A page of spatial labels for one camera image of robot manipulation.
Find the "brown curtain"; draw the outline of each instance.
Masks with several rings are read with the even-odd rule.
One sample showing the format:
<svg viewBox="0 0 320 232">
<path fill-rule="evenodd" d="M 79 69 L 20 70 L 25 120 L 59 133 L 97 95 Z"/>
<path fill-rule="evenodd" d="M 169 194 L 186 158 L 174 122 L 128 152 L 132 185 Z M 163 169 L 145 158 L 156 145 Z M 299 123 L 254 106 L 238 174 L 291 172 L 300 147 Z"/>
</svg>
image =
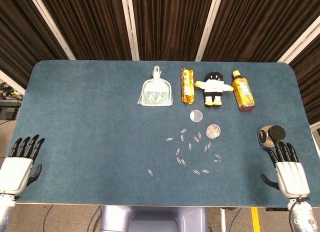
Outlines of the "brown curtain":
<svg viewBox="0 0 320 232">
<path fill-rule="evenodd" d="M 194 61 L 212 0 L 132 0 L 140 60 Z"/>
<path fill-rule="evenodd" d="M 222 0 L 203 61 L 276 62 L 320 15 L 320 0 Z"/>
<path fill-rule="evenodd" d="M 291 63 L 309 124 L 320 121 L 320 35 Z"/>
<path fill-rule="evenodd" d="M 43 0 L 78 60 L 131 60 L 122 0 Z"/>
<path fill-rule="evenodd" d="M 0 0 L 0 70 L 23 88 L 34 65 L 68 59 L 31 0 Z"/>
</svg>

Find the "plush toy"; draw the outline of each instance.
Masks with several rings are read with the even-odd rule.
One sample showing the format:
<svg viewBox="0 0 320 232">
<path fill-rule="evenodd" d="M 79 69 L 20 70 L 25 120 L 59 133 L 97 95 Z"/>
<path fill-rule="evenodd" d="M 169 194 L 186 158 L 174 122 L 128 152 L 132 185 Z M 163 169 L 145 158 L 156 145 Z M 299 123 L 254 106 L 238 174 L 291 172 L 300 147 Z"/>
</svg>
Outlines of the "plush toy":
<svg viewBox="0 0 320 232">
<path fill-rule="evenodd" d="M 232 86 L 224 84 L 223 75 L 216 71 L 208 73 L 204 82 L 197 81 L 194 85 L 204 90 L 204 105 L 207 107 L 220 107 L 223 91 L 234 91 Z"/>
</svg>

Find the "white robotic hand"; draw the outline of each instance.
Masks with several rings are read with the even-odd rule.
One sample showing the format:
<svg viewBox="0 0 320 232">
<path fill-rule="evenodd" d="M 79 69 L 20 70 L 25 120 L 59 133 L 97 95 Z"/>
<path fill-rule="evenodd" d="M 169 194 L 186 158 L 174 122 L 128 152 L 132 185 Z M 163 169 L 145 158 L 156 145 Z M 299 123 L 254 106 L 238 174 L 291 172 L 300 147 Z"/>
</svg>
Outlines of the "white robotic hand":
<svg viewBox="0 0 320 232">
<path fill-rule="evenodd" d="M 303 165 L 299 162 L 294 147 L 273 139 L 276 154 L 270 149 L 263 149 L 269 154 L 278 178 L 278 183 L 270 181 L 264 174 L 262 180 L 270 187 L 280 190 L 289 199 L 289 223 L 293 232 L 319 232 L 318 223 L 312 207 L 306 201 L 310 193 Z"/>
<path fill-rule="evenodd" d="M 40 147 L 45 141 L 42 138 L 36 143 L 38 137 L 37 134 L 31 140 L 30 137 L 27 137 L 23 141 L 22 138 L 19 138 L 13 144 L 9 156 L 3 161 L 0 169 L 0 232 L 6 230 L 16 200 L 19 198 L 16 195 L 36 181 L 41 173 L 42 165 L 38 164 L 34 174 L 29 177 Z"/>
</svg>

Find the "blue table mat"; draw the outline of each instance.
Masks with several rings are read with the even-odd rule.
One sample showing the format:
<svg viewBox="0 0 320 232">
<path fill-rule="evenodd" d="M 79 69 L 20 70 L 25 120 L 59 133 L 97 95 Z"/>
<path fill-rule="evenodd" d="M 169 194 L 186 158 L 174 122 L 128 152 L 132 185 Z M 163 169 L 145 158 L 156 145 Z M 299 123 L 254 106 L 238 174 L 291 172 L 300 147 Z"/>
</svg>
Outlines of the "blue table mat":
<svg viewBox="0 0 320 232">
<path fill-rule="evenodd" d="M 137 104 L 144 81 L 155 65 L 172 86 L 173 105 Z M 181 101 L 181 68 L 203 81 L 215 70 L 231 85 L 233 70 L 249 81 L 256 108 L 239 111 L 233 92 L 222 95 L 220 108 L 204 106 L 195 87 L 192 105 Z M 190 120 L 200 110 L 199 123 Z M 208 125 L 221 134 L 208 139 Z M 288 199 L 264 184 L 276 181 L 269 156 L 257 140 L 265 125 L 286 130 L 311 190 L 320 205 L 320 161 L 311 136 L 295 74 L 284 63 L 186 61 L 48 60 L 33 69 L 11 145 L 40 134 L 35 165 L 39 179 L 21 194 L 21 203 L 152 206 L 286 207 Z M 181 130 L 187 129 L 181 141 Z M 201 133 L 199 142 L 194 136 Z M 204 152 L 205 145 L 211 148 Z M 186 166 L 178 164 L 176 151 Z M 221 162 L 214 162 L 219 154 Z M 208 170 L 197 175 L 193 170 Z"/>
</svg>

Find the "dustpan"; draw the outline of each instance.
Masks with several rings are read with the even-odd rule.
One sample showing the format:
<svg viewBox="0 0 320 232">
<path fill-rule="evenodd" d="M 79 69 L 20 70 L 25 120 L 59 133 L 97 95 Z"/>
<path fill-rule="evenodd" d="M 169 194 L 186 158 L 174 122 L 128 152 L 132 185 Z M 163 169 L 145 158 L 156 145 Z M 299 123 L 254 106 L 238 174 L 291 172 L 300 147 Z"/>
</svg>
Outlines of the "dustpan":
<svg viewBox="0 0 320 232">
<path fill-rule="evenodd" d="M 146 80 L 142 85 L 138 104 L 142 106 L 171 106 L 173 103 L 171 85 L 160 78 L 160 67 L 153 68 L 152 79 Z"/>
</svg>

